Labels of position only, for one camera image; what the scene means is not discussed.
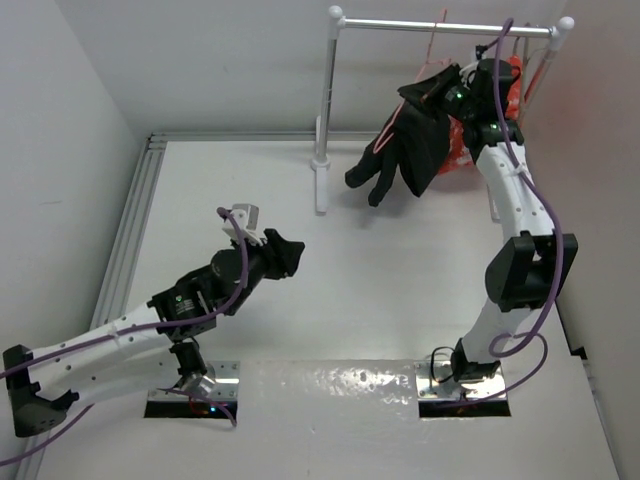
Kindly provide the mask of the dark denim trousers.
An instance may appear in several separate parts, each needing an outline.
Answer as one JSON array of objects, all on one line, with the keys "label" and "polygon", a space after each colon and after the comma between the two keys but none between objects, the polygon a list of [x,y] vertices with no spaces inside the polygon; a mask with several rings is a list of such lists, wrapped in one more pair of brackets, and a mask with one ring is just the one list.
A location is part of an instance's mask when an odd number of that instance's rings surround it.
[{"label": "dark denim trousers", "polygon": [[450,152],[450,119],[439,110],[425,114],[401,103],[372,140],[359,162],[345,173],[345,184],[359,188],[371,179],[375,186],[368,204],[378,206],[400,174],[409,191],[421,196],[439,173]]}]

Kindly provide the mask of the pink wire hanger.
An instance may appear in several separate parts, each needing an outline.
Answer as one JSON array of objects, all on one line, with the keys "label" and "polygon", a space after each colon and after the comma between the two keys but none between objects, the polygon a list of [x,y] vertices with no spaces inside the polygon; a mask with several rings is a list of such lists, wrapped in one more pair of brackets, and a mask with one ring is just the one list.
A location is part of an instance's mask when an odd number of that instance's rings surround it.
[{"label": "pink wire hanger", "polygon": [[[431,34],[430,34],[430,38],[429,38],[429,42],[427,44],[426,56],[425,56],[424,62],[422,64],[422,66],[420,67],[420,70],[418,71],[418,73],[417,73],[417,75],[416,75],[416,77],[414,79],[414,83],[416,85],[418,85],[420,82],[424,82],[424,81],[427,80],[427,77],[425,76],[425,74],[426,74],[426,70],[428,68],[434,67],[434,66],[441,66],[441,67],[446,68],[446,67],[448,67],[448,66],[450,66],[452,64],[452,59],[450,57],[432,59],[435,35],[436,35],[435,31],[432,31]],[[401,103],[396,107],[396,109],[392,113],[391,117],[385,123],[384,127],[382,128],[382,130],[380,131],[379,135],[375,139],[375,142],[374,142],[374,145],[373,145],[373,153],[374,154],[380,153],[384,149],[384,147],[393,139],[394,132],[392,131],[392,127],[394,126],[394,124],[395,124],[396,120],[398,119],[398,117],[399,117],[401,111],[403,110],[404,106],[408,102],[411,102],[411,101],[418,102],[417,90],[414,90],[412,93],[409,93],[408,97],[404,97],[403,98]]]}]

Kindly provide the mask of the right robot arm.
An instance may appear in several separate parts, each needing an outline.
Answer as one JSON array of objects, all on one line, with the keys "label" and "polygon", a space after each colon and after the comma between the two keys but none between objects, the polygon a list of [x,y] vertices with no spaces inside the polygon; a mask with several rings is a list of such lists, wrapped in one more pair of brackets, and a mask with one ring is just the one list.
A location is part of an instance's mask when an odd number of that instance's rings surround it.
[{"label": "right robot arm", "polygon": [[523,134],[507,115],[519,80],[516,66],[484,59],[469,67],[453,64],[398,90],[420,113],[443,113],[461,124],[502,228],[503,245],[485,271],[486,303],[451,353],[450,378],[457,383],[493,377],[502,359],[538,336],[578,252],[575,235],[562,232],[537,190]]}]

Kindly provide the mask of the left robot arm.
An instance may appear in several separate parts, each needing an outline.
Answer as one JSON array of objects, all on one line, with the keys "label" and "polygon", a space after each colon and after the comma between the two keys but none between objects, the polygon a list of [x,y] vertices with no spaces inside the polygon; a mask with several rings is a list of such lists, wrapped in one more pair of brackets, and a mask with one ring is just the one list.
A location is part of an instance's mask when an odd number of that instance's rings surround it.
[{"label": "left robot arm", "polygon": [[211,262],[119,318],[60,344],[2,354],[14,434],[28,438],[70,411],[139,390],[169,388],[207,365],[193,338],[234,315],[262,280],[293,276],[305,245],[267,229],[257,244],[234,243]]}]

